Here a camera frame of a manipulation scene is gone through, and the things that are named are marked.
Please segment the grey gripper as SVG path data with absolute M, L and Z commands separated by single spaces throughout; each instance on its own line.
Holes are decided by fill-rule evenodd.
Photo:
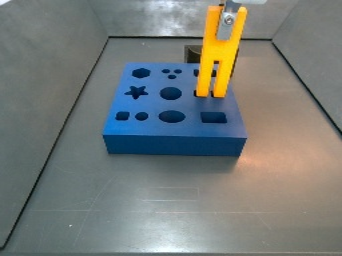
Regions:
M 268 0 L 220 0 L 222 11 L 217 29 L 218 40 L 230 39 L 241 4 L 262 5 L 266 2 Z

